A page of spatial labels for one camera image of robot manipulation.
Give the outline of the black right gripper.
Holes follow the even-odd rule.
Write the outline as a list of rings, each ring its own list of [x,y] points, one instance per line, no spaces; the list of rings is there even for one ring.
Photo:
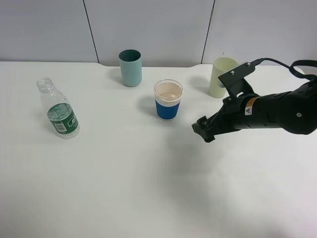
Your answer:
[[[206,143],[215,140],[215,136],[224,131],[238,131],[240,129],[260,128],[263,123],[255,110],[258,94],[247,94],[238,98],[227,97],[222,100],[223,106],[216,115],[207,118],[203,116],[192,124],[193,131]]]

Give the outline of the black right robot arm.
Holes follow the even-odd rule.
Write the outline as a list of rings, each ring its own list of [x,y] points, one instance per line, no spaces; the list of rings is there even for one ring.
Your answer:
[[[205,142],[242,129],[282,128],[292,134],[308,135],[317,128],[317,83],[309,81],[294,91],[279,94],[227,97],[216,114],[201,117],[192,128]]]

